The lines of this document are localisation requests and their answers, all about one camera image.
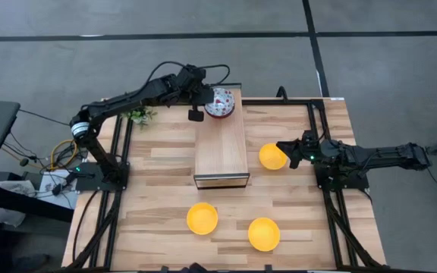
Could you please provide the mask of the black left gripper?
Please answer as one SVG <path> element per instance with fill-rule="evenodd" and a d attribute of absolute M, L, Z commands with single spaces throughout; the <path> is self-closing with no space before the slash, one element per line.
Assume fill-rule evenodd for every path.
<path fill-rule="evenodd" d="M 189 121 L 203 121 L 204 113 L 198 110 L 198 106 L 214 102 L 214 90 L 203 83 L 205 77 L 204 68 L 183 67 L 180 71 L 180 102 L 192 105 L 188 112 Z"/>

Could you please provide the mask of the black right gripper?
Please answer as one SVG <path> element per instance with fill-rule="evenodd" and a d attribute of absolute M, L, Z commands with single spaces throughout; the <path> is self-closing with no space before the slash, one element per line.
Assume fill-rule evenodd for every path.
<path fill-rule="evenodd" d="M 313 164 L 319 153 L 319 138 L 312 130 L 305 130 L 300 139 L 278 141 L 276 146 L 285 154 L 290 155 L 291 169 L 297 169 L 302 160 Z"/>

